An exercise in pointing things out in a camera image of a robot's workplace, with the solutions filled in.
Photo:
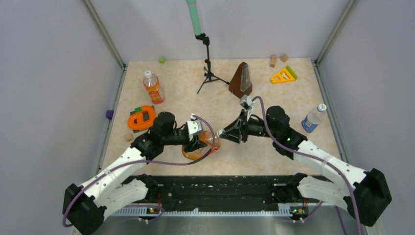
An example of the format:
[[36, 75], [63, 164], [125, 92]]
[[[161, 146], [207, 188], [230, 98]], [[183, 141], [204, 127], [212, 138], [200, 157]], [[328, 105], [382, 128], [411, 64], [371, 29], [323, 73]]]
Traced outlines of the orange tea bottle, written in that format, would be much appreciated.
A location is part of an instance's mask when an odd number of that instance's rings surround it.
[[164, 94], [161, 90], [160, 81], [157, 75], [150, 70], [146, 70], [144, 72], [143, 84], [154, 104], [164, 102]]
[[200, 133], [196, 138], [199, 138], [200, 140], [207, 143], [207, 147], [198, 149], [198, 150], [193, 151], [193, 152], [186, 153], [185, 152], [185, 145], [183, 145], [182, 146], [182, 155], [185, 158], [188, 158], [190, 160], [195, 161], [195, 160], [198, 160], [201, 157], [203, 157], [211, 149], [212, 146], [213, 146], [213, 149], [211, 150], [210, 154], [213, 154], [214, 152], [219, 150], [220, 147], [221, 147], [219, 137], [216, 134], [212, 135], [212, 133], [210, 131], [204, 131], [204, 132]]

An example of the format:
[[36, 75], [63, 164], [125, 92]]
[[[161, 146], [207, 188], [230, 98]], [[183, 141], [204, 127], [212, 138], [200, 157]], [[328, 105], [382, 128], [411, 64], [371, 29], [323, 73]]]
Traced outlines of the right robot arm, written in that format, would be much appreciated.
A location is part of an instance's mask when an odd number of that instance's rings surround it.
[[235, 143], [246, 142], [249, 136], [274, 137], [278, 142], [273, 147], [280, 155], [318, 170], [326, 178], [319, 180], [297, 173], [287, 188], [290, 200], [299, 202], [305, 197], [324, 201], [346, 210], [360, 224], [374, 226], [392, 201], [383, 172], [352, 166], [324, 152], [291, 128], [289, 121], [280, 106], [268, 108], [264, 119], [250, 117], [241, 110], [238, 118], [219, 130], [218, 135]]

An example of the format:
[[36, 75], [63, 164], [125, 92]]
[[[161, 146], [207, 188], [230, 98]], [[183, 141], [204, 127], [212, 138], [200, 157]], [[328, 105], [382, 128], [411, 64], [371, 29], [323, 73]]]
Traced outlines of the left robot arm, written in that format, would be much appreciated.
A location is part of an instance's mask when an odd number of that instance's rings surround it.
[[204, 126], [214, 134], [212, 126], [195, 114], [183, 129], [177, 128], [175, 122], [172, 113], [159, 113], [148, 131], [136, 137], [112, 164], [79, 186], [68, 186], [64, 194], [62, 225], [74, 226], [81, 234], [91, 235], [123, 207], [140, 200], [154, 201], [157, 196], [154, 186], [138, 179], [127, 184], [124, 181], [148, 164], [166, 165], [167, 162], [155, 159], [165, 146], [188, 145], [193, 150]]

